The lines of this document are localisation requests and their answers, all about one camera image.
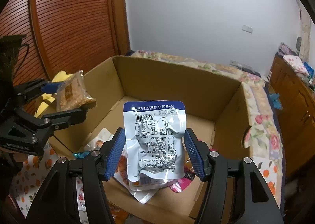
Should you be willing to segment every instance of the floral bedsheet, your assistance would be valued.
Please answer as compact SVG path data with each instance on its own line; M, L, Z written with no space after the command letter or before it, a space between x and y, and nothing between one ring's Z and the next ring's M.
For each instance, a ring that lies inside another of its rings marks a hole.
M244 147L250 147L250 157L266 180L280 208L283 145L275 126L273 111L264 90L265 81L258 76L234 67L198 61L192 58L151 51L135 51L131 57L148 58L203 69L242 82L248 106L249 124L251 125L245 135Z

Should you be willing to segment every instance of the wooden louvered door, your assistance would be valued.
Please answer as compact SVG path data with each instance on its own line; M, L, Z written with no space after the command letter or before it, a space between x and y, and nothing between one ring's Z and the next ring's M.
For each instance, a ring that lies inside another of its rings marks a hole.
M61 70L86 73L130 50L125 0L10 0L0 14L0 36L16 34L27 34L30 51L14 84L52 79ZM26 110L33 113L35 104Z
M10 0L0 14L0 35L7 36L18 34L27 35L27 37L23 40L23 43L28 43L30 45L30 50L23 65L17 72L15 79L13 80L13 84L17 85L36 78L47 79L32 35L28 0ZM26 47L21 49L16 67L20 64L25 54ZM25 110L29 113L34 113L35 102L27 105Z
M115 54L107 0L36 0L53 73L91 70Z

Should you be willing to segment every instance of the cabinet handle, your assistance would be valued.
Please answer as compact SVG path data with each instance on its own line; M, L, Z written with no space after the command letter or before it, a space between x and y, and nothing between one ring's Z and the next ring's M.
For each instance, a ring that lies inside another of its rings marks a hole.
M306 115L308 114L308 111L306 111L305 115L302 117L301 121L306 117Z
M304 121L303 125L305 125L306 121L307 121L310 117L311 117L311 116L310 116L310 115L308 115L308 117L305 119L305 121Z

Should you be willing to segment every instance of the cardboard box flap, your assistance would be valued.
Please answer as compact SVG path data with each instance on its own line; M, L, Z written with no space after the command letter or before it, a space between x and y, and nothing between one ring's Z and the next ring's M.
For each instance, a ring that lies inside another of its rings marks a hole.
M229 104L215 122L213 148L230 159L241 160L250 156L249 148L244 148L242 140L249 126L247 104L243 86L240 85Z
M186 113L215 121L241 82L195 68L160 61L113 58L126 95L139 100L180 100Z

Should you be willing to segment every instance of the food packet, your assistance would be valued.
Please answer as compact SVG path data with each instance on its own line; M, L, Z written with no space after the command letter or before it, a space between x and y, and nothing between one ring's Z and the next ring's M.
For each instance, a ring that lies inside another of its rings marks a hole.
M77 177L76 184L77 184L77 202L78 202L80 222L82 224L89 224L88 215L86 213L86 208L85 208L82 179Z
M184 177L185 106L180 101L128 101L123 106L128 179Z
M100 131L100 133L84 147L84 150L87 150L87 151L100 150L103 143L106 141L110 141L113 138L113 136L114 135L111 134L106 128L103 128ZM130 194L132 194L134 198L137 199L142 204L145 204L146 202L148 202L150 198L153 197L153 195L158 191L158 188L155 188L155 189L147 188L146 191L131 190L129 186L130 182L128 180L128 175L127 175L127 146L126 144L122 150L122 153L121 153L118 165L117 165L117 169L113 177L125 188L127 188Z
M174 192L177 193L182 192L185 188L189 186L190 183L192 183L192 181L195 178L195 173L192 170L190 170L186 164L184 166L184 170L185 170L184 178L175 180L175 182L170 185L171 190L173 190Z
M96 99L92 98L85 90L83 71L74 73L58 86L57 112L80 108L88 109L96 106Z
M130 188L130 181L128 180L127 175L127 146L125 144L125 147L122 150L117 169L114 174L114 178L122 184L125 188L128 189L130 194L132 194L135 199L137 199L140 203L145 204L148 202L151 197L154 196L154 194L158 191L158 188L156 189L149 189L145 191L133 191Z
M129 187L132 191L143 191L148 189L168 187L174 184L176 180L154 179L141 173L140 179L136 182L129 182Z

